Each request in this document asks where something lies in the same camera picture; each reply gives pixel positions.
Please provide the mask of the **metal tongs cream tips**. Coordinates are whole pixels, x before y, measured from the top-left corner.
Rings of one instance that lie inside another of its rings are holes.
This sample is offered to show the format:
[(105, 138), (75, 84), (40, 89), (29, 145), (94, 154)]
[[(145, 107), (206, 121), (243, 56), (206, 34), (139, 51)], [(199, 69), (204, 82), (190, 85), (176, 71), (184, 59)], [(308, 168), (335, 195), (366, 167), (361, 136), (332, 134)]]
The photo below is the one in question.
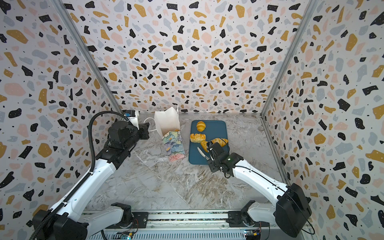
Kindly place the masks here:
[(214, 159), (213, 159), (213, 157), (212, 157), (212, 155), (211, 155), (210, 152), (206, 153), (206, 152), (203, 151), (203, 149), (200, 148), (200, 147), (197, 147), (197, 150), (198, 150), (198, 152), (200, 153), (200, 155), (201, 155), (205, 160), (207, 160), (208, 162), (213, 162), (213, 161), (214, 161)]

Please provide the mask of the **striped croissant bread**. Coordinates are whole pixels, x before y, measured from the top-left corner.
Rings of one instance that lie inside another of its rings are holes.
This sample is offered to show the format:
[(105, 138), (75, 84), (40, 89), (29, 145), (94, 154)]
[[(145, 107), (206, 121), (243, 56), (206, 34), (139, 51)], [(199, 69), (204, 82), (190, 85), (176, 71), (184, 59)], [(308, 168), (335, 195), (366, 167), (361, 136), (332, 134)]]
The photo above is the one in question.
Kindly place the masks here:
[(229, 143), (228, 139), (223, 139), (223, 138), (215, 138), (211, 140), (213, 144), (218, 143), (221, 147), (226, 146)]

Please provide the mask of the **floral paper bag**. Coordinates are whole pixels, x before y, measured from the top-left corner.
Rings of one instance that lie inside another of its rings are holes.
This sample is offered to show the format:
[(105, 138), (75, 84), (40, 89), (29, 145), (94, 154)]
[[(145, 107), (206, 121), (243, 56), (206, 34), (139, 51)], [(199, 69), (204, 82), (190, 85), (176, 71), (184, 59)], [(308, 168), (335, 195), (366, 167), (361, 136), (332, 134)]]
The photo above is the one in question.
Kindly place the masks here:
[(186, 157), (178, 110), (178, 108), (170, 107), (165, 111), (156, 111), (153, 118), (144, 120), (144, 122), (148, 119), (154, 120), (156, 129), (152, 130), (152, 132), (156, 131), (162, 138), (170, 162), (182, 160)]

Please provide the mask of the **glossy orange oval bread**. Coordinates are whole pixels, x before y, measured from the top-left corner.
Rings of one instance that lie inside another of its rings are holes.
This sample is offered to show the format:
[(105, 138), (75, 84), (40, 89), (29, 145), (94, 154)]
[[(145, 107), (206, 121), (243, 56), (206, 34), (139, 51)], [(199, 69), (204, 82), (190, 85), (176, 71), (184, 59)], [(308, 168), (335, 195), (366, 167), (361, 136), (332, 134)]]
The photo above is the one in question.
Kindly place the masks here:
[(200, 144), (201, 144), (203, 150), (205, 152), (208, 152), (208, 142), (207, 141), (201, 141)]

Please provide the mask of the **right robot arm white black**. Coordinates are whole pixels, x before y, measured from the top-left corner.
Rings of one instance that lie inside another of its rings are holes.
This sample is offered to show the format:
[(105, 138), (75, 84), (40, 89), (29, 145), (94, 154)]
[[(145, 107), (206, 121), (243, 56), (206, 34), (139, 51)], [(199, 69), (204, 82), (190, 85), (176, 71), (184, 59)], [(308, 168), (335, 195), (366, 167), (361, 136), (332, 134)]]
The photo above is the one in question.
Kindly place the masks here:
[(240, 211), (229, 214), (227, 222), (231, 226), (257, 227), (256, 231), (246, 232), (248, 239), (261, 238), (262, 222), (277, 225), (291, 238), (299, 236), (312, 215), (309, 199), (299, 185), (289, 186), (269, 177), (237, 153), (225, 151), (219, 143), (208, 142), (207, 151), (212, 173), (221, 172), (226, 178), (234, 177), (247, 183), (272, 204), (264, 207), (256, 201), (249, 201)]

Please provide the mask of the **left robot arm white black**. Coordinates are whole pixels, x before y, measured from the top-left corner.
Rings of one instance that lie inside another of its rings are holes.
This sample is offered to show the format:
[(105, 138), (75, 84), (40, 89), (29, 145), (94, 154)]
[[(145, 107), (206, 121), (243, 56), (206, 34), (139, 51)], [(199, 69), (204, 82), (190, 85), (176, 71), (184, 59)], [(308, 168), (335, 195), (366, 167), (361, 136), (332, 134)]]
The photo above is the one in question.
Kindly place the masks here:
[(140, 140), (149, 139), (149, 123), (132, 125), (118, 121), (109, 128), (105, 147), (90, 169), (74, 187), (49, 210), (33, 217), (32, 240), (86, 240), (104, 229), (119, 225), (131, 227), (136, 221), (131, 206), (114, 203), (107, 209), (84, 217), (83, 211), (104, 182), (130, 157)]

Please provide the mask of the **twisted glazed pastry bread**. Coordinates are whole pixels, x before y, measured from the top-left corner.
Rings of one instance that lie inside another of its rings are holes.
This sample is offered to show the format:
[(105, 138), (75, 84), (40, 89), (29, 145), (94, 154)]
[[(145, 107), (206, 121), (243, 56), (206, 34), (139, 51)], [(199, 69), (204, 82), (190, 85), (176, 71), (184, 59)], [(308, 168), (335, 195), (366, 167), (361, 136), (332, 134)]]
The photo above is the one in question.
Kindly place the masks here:
[(205, 134), (191, 134), (190, 135), (190, 141), (192, 143), (201, 143), (206, 140)]

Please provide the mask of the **teal rectangular tray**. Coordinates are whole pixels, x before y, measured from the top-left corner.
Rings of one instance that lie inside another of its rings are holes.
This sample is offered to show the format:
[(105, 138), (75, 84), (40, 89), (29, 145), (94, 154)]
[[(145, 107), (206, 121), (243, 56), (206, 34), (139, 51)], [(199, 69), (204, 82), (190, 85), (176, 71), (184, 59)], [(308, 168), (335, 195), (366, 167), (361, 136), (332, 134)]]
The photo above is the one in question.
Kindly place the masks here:
[[(199, 132), (197, 129), (198, 122), (204, 122), (206, 128)], [(206, 135), (206, 141), (211, 141), (216, 138), (229, 139), (227, 133), (227, 125), (224, 121), (218, 120), (194, 120), (191, 123), (191, 134), (204, 134)], [(208, 165), (207, 159), (201, 155), (200, 149), (203, 154), (210, 160), (210, 155), (206, 152), (200, 143), (189, 143), (189, 162), (192, 165)]]

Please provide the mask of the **small striped bun top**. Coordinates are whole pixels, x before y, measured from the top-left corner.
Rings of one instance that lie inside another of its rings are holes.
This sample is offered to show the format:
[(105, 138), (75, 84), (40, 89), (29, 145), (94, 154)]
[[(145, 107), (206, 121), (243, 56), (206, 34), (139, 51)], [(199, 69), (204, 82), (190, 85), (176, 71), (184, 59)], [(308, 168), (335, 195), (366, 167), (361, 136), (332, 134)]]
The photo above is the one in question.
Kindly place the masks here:
[(197, 122), (196, 127), (199, 132), (203, 132), (206, 129), (206, 124), (203, 121), (199, 121)]

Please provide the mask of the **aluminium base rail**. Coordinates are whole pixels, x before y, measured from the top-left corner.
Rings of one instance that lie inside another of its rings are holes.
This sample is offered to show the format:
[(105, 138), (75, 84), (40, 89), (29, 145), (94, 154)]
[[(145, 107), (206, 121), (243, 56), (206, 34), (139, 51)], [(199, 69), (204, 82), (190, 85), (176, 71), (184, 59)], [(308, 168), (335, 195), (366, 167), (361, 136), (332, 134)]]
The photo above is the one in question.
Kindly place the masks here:
[(308, 225), (298, 234), (285, 233), (259, 205), (258, 220), (244, 210), (133, 211), (125, 216), (117, 207), (81, 214), (87, 240), (305, 240)]

